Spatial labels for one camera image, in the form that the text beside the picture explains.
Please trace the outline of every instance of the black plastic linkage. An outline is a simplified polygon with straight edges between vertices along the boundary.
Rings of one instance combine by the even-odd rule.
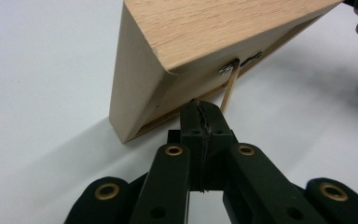
[[[190,151],[180,144],[158,149],[130,224],[187,223]]]
[[[238,143],[216,105],[184,105],[181,127],[169,130],[148,174],[94,181],[65,223],[187,223],[189,192],[204,190],[224,192],[231,223],[358,223],[358,194],[327,178],[306,189],[290,183],[258,147]]]
[[[327,223],[258,147],[232,145],[227,166],[251,210],[252,223]]]

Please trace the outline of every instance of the wooden stick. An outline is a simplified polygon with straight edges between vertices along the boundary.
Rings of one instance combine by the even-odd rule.
[[[231,97],[232,89],[234,88],[235,81],[237,81],[238,73],[240,72],[240,61],[237,60],[234,63],[232,68],[231,76],[229,77],[228,84],[226,87],[225,96],[223,97],[222,104],[220,105],[220,110],[222,114],[225,114],[229,98]]]

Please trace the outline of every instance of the wooden panel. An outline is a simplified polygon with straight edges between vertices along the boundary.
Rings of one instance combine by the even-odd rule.
[[[227,85],[219,69],[263,51],[245,73],[337,0],[126,0],[109,118],[122,142]]]

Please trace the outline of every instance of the brass grommet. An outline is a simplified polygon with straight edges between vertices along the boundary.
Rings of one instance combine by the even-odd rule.
[[[337,187],[334,184],[322,183],[319,187],[319,190],[325,197],[331,200],[337,202],[345,202],[348,200],[348,194],[343,189]]]
[[[239,146],[238,152],[244,156],[253,156],[255,154],[255,150],[247,146]]]
[[[183,150],[181,147],[167,147],[165,153],[169,156],[179,156]]]
[[[106,188],[112,188],[113,190],[109,191],[108,193],[104,193],[103,190]],[[120,187],[117,184],[114,184],[114,183],[102,184],[100,187],[98,187],[95,190],[94,196],[98,200],[102,200],[102,201],[109,200],[109,199],[113,199],[114,197],[116,197],[119,190],[120,190]]]

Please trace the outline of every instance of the white table surface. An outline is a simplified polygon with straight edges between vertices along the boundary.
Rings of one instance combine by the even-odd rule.
[[[0,223],[63,223],[95,179],[144,174],[178,119],[122,145],[108,121],[121,1],[0,1]],[[290,181],[358,192],[358,22],[340,5],[237,82],[226,113]],[[221,95],[213,102],[220,104]],[[189,223],[228,223],[220,192]]]

